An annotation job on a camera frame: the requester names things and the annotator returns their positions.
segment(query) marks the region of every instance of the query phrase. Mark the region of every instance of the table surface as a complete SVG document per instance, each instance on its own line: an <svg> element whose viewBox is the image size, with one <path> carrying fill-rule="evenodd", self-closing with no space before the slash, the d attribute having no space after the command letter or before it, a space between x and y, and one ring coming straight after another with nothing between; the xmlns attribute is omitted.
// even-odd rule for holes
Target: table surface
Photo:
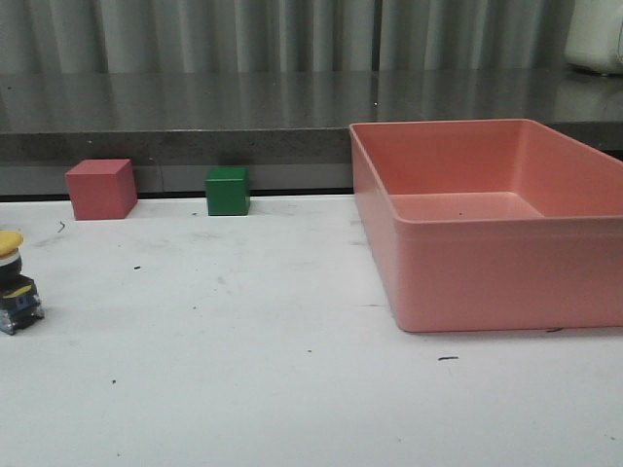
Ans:
<svg viewBox="0 0 623 467"><path fill-rule="evenodd" d="M621 465L623 328L404 333L351 196L0 229L47 312L0 335L2 466Z"/></svg>

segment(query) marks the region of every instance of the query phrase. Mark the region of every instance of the granite countertop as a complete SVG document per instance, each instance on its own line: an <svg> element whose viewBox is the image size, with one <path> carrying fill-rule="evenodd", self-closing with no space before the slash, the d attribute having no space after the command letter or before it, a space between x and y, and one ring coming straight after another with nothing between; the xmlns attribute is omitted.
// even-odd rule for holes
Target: granite countertop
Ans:
<svg viewBox="0 0 623 467"><path fill-rule="evenodd" d="M142 193L200 191L215 164L347 189L355 122L529 118L623 150L623 79L566 69L0 75L0 99L0 196L65 193L89 158L131 158Z"/></svg>

